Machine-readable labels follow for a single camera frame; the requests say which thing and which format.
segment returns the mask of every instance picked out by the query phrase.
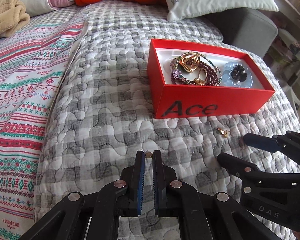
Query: bracelet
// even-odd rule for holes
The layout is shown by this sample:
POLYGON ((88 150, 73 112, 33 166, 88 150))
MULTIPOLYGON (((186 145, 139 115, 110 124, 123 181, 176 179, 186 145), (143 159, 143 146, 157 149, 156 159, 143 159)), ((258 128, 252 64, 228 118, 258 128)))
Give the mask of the bracelet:
POLYGON ((248 67, 242 66, 241 63, 238 62, 228 62, 224 66, 224 71, 222 73, 223 84, 227 87, 241 87, 241 88, 252 88, 253 78, 251 71, 248 67), (239 76, 238 79, 234 79, 232 75, 236 74, 235 70, 239 70, 245 75, 239 76))
POLYGON ((184 85, 219 86, 222 81, 222 75, 219 68, 216 67, 207 57, 198 52, 190 51, 184 53, 180 57, 173 59, 170 63, 170 66, 172 68, 171 81, 173 84, 177 84, 176 82, 178 81, 179 83, 184 85), (208 64, 200 61, 200 57, 203 57, 206 61, 208 61, 213 68, 208 64), (184 70, 190 73, 195 69, 200 68, 198 78, 194 79, 193 81, 188 80, 183 76, 182 72, 179 69, 179 66, 182 66, 184 70), (200 79, 201 70, 203 70, 206 74, 206 78, 204 81, 200 79))

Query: blue gripper pad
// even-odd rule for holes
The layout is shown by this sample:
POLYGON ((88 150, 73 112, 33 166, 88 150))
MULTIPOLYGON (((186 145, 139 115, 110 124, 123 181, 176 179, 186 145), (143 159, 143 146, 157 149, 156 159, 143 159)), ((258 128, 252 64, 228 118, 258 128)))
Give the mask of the blue gripper pad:
POLYGON ((141 167, 140 167, 140 179, 138 184, 138 215, 141 215, 142 203, 143 203, 143 184, 145 182, 145 153, 142 152, 141 167))
POLYGON ((129 203, 130 216, 137 217, 141 215, 143 202, 143 183, 145 181, 145 153, 137 151, 134 162, 131 181, 129 183, 129 203))

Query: beaded bracelet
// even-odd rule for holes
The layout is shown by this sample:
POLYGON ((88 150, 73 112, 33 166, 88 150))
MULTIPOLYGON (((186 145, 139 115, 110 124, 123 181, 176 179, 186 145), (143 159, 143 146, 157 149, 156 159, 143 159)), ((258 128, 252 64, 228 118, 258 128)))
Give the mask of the beaded bracelet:
POLYGON ((207 57, 205 57, 204 55, 197 53, 197 52, 187 52, 187 53, 182 54, 180 57, 173 59, 172 62, 170 63, 170 66, 172 68, 171 81, 173 84, 177 84, 176 81, 178 81, 179 83, 184 84, 184 85, 219 86, 222 81, 222 75, 221 75, 221 71, 219 70, 219 68, 216 67, 207 57), (179 69, 179 66, 180 66, 179 62, 183 59, 184 55, 189 55, 191 53, 198 54, 200 57, 203 57, 213 67, 212 68, 208 64, 200 61, 198 68, 205 69, 205 73, 206 73, 205 82, 200 82, 201 81, 200 78, 195 79, 194 81, 188 80, 187 78, 185 78, 183 76, 182 72, 179 69))
POLYGON ((245 81, 239 82, 239 81, 233 80, 231 78, 231 73, 232 73, 233 69, 238 65, 242 66, 241 63, 232 62, 232 61, 225 64, 224 71, 222 74, 223 85, 225 85, 227 87, 252 88, 253 78, 252 78, 251 71, 249 70, 248 67, 243 67, 245 69, 245 73, 247 74, 247 79, 245 81))

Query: red and green pattern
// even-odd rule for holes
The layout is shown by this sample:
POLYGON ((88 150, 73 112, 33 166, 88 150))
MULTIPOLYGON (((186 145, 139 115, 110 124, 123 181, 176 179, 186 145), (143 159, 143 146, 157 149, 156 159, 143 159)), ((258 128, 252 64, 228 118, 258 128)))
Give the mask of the red and green pattern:
POLYGON ((18 239, 33 225, 34 184, 50 108, 84 23, 78 16, 0 40, 0 239, 18 239))

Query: bed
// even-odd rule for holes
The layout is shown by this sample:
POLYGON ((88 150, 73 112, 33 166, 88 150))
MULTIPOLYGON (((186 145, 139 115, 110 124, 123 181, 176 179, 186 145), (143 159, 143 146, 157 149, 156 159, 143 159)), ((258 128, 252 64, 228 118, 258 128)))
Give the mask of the bed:
MULTIPOLYGON (((123 168, 133 165, 137 150, 161 150, 163 163, 173 167, 179 179, 202 193, 224 191, 236 200, 240 198, 241 181, 218 165, 215 157, 220 152, 253 162, 263 171, 300 172, 300 167, 281 153, 270 154, 242 143, 241 136, 247 132, 264 136, 287 130, 300 132, 285 94, 255 54, 250 56, 276 91, 256 114, 160 120, 152 117, 146 72, 151 38, 243 51, 222 43, 220 31, 203 17, 167 22, 166 15, 167 10, 160 7, 104 0, 85 8, 63 8, 30 22, 44 19, 48 24, 58 19, 66 24, 76 17, 88 21, 87 32, 80 38, 78 51, 73 52, 56 99, 51 101, 33 179, 35 221, 69 192, 93 193, 118 179, 123 168), (219 135, 217 127, 229 130, 230 136, 219 135)), ((146 160, 142 215, 120 219, 119 239, 180 239, 176 219, 154 215, 152 183, 151 161, 146 160)), ((294 239, 289 229, 262 221, 282 239, 294 239)), ((17 239, 16 235, 6 236, 1 237, 17 239)))

